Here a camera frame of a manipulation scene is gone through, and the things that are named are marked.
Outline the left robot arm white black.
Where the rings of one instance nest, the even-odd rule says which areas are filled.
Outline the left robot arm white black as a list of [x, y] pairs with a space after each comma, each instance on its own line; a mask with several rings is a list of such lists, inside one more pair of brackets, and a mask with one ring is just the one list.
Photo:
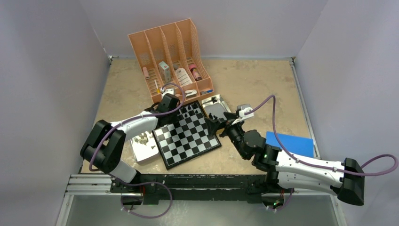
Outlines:
[[117, 122], [99, 120], [83, 144], [80, 155], [89, 162], [92, 171], [99, 170], [122, 181], [128, 192], [140, 188], [139, 171], [121, 159], [124, 144], [144, 132], [151, 132], [178, 121], [180, 99], [165, 94], [159, 103], [146, 108], [140, 114]]

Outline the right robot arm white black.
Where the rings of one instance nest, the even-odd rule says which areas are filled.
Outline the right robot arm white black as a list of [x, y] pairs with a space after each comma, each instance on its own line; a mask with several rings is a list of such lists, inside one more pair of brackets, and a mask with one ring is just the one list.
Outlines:
[[266, 172], [267, 190], [315, 190], [336, 195], [347, 204], [364, 205], [365, 178], [356, 160], [323, 161], [292, 154], [267, 144], [266, 138], [255, 129], [244, 131], [244, 121], [236, 114], [225, 112], [224, 115], [224, 118], [205, 118], [209, 133], [214, 135], [220, 130], [220, 137], [228, 137], [242, 159], [250, 160], [258, 170]]

